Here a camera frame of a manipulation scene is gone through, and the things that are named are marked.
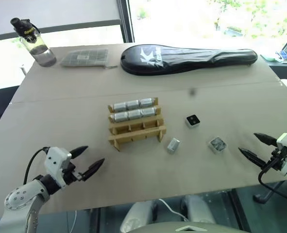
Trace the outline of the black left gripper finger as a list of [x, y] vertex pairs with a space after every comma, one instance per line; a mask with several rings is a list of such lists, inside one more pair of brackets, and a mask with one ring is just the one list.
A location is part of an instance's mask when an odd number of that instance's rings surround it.
[[80, 156], [87, 148], [88, 148], [88, 146], [80, 146], [80, 147], [77, 147], [77, 148], [71, 150], [71, 151], [70, 151], [71, 158], [72, 158], [72, 159], [77, 158], [77, 157]]
[[89, 166], [85, 172], [79, 173], [80, 174], [79, 181], [88, 180], [91, 176], [93, 176], [100, 169], [104, 161], [105, 161], [104, 158], [97, 160], [91, 166]]

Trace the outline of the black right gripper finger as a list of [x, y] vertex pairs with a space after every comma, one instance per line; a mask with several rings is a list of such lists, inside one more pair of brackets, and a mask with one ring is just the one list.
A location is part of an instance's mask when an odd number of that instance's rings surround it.
[[239, 151], [253, 164], [257, 165], [260, 168], [263, 168], [265, 166], [265, 161], [258, 158], [257, 155], [250, 150], [244, 149], [244, 148], [238, 148]]
[[264, 133], [254, 133], [254, 136], [256, 136], [262, 143], [268, 145], [268, 146], [275, 146], [277, 147], [277, 139], [269, 136]]

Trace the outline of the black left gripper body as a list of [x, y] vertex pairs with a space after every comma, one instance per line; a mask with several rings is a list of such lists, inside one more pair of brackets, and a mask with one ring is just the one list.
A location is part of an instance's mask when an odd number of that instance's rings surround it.
[[68, 166], [62, 169], [62, 176], [66, 185], [70, 185], [73, 182], [82, 180], [81, 173], [77, 172], [75, 168], [76, 166], [72, 162], [69, 162]]

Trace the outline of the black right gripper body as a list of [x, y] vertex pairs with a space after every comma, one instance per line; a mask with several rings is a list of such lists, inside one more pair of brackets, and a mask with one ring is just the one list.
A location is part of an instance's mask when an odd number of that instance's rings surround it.
[[270, 160], [262, 167], [263, 171], [268, 171], [273, 168], [277, 171], [281, 171], [283, 161], [287, 157], [287, 147], [283, 146], [281, 149], [276, 148], [271, 153]]

